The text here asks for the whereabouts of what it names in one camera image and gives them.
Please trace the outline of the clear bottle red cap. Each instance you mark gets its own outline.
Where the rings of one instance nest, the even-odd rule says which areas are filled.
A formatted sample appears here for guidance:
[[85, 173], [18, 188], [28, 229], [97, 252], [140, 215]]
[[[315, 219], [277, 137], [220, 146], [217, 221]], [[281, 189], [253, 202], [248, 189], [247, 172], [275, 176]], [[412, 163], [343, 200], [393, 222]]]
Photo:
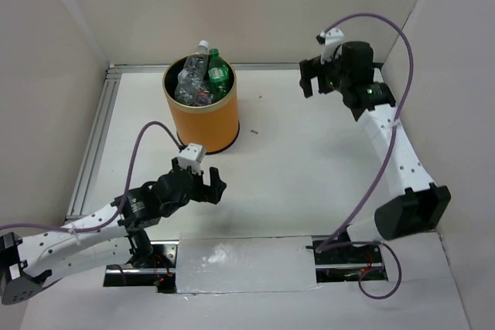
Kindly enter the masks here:
[[195, 99], [195, 105], [198, 107], [204, 107], [211, 105], [214, 102], [214, 95], [208, 90], [201, 90], [197, 93]]

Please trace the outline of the large clear crushed bottle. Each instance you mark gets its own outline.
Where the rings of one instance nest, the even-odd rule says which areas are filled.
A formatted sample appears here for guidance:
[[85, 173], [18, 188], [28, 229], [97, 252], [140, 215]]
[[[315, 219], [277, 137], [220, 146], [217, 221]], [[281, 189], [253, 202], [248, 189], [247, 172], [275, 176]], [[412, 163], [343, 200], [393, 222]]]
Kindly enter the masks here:
[[177, 77], [175, 100], [180, 104], [193, 106], [201, 83], [202, 79], [196, 70], [182, 69]]

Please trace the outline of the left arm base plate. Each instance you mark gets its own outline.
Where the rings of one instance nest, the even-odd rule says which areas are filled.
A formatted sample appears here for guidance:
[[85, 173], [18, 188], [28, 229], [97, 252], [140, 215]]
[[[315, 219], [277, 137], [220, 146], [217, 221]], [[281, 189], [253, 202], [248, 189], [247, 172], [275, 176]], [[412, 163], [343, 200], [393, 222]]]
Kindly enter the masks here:
[[140, 267], [108, 265], [103, 287], [153, 288], [160, 294], [175, 294], [178, 240], [151, 242], [153, 253]]

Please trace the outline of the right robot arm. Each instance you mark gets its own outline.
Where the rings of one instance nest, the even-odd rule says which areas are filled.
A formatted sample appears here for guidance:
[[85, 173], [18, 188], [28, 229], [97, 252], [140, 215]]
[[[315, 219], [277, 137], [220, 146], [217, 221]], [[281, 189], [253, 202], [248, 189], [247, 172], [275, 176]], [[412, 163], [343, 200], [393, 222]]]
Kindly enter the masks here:
[[354, 120], [371, 140], [384, 166], [382, 180], [391, 200], [378, 206], [369, 219], [345, 223], [332, 239], [346, 262], [364, 253], [363, 241], [395, 240], [434, 230], [451, 200], [447, 186], [437, 185], [421, 164], [400, 120], [397, 103], [373, 61], [366, 42], [347, 42], [333, 48], [328, 60], [317, 56], [299, 64], [300, 87], [311, 97], [312, 79], [318, 91], [337, 91]]

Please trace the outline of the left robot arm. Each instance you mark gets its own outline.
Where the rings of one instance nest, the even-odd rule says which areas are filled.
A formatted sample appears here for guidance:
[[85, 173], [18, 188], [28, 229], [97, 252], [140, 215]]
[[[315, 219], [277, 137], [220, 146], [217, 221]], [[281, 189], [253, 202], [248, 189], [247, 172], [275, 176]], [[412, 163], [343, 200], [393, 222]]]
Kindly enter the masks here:
[[76, 220], [73, 233], [3, 235], [1, 303], [27, 301], [66, 276], [97, 267], [146, 266], [153, 254], [146, 228], [191, 201], [218, 204], [226, 187], [217, 168], [210, 168], [206, 185], [202, 173], [180, 168], [174, 160], [172, 169], [157, 180], [130, 189], [126, 196]]

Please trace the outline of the green bottle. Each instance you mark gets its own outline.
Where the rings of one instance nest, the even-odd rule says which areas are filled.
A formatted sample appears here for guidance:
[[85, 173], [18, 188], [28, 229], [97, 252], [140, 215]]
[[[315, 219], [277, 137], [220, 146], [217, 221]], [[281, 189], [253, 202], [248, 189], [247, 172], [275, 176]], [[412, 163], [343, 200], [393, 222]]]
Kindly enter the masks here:
[[224, 98], [229, 89], [229, 68], [226, 61], [220, 56], [218, 49], [210, 50], [208, 65], [210, 89], [215, 100]]

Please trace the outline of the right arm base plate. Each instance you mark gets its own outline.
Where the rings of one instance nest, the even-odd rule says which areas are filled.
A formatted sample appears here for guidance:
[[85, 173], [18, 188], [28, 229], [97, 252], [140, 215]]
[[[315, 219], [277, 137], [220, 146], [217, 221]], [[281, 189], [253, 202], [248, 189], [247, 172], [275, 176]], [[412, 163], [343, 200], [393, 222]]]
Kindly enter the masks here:
[[360, 275], [369, 272], [365, 281], [386, 281], [387, 274], [380, 249], [372, 245], [339, 247], [317, 253], [322, 239], [312, 240], [316, 266], [316, 282], [357, 282]]

